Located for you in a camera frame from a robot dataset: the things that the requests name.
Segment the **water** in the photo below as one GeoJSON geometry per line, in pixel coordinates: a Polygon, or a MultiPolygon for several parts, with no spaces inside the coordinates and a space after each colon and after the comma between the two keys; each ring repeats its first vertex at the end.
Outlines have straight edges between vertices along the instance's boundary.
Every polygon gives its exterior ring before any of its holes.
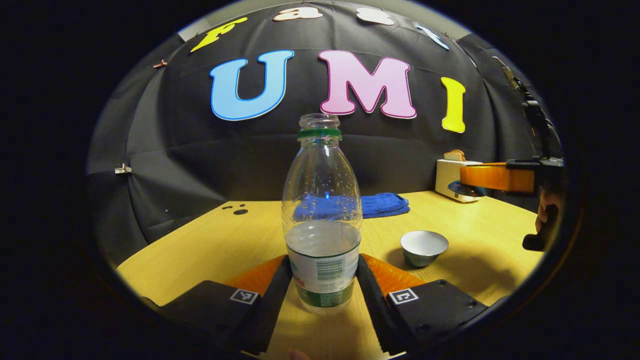
{"type": "Polygon", "coordinates": [[[285,235],[298,294],[305,309],[335,313],[351,300],[360,232],[344,222],[310,220],[285,235]]]}

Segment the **bottle label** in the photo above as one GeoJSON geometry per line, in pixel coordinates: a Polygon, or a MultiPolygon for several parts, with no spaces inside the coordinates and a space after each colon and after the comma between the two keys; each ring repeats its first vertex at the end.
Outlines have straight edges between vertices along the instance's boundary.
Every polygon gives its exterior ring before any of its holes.
{"type": "Polygon", "coordinates": [[[291,270],[302,301],[317,307],[338,306],[351,298],[360,243],[342,254],[314,257],[287,246],[291,270]]]}

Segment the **small bowl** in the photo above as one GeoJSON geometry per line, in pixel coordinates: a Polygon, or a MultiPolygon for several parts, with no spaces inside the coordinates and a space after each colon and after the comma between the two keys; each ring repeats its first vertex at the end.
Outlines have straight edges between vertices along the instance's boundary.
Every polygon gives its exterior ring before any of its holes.
{"type": "Polygon", "coordinates": [[[433,231],[412,231],[400,238],[404,260],[420,268],[431,264],[449,247],[449,241],[433,231]]]}

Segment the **plastic bottle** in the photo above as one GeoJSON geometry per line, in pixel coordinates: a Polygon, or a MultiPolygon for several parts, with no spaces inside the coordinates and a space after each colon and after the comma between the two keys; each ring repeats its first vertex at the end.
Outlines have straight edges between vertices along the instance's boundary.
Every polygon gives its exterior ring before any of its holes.
{"type": "Polygon", "coordinates": [[[353,169],[339,147],[335,115],[300,118],[300,151],[282,195],[282,227],[298,295],[313,313],[351,301],[360,253],[362,203],[353,169]]]}

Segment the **letter m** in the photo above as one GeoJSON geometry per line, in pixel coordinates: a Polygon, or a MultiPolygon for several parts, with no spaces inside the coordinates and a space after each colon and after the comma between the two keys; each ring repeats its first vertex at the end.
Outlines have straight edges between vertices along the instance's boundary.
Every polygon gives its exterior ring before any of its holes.
{"type": "Polygon", "coordinates": [[[386,90],[387,101],[380,106],[383,114],[401,119],[416,116],[407,80],[409,64],[394,58],[383,58],[370,74],[349,51],[322,51],[318,57],[326,61],[329,72],[329,96],[320,105],[323,112],[334,115],[353,113],[356,104],[349,100],[350,86],[367,113],[373,112],[382,90],[386,90]]]}

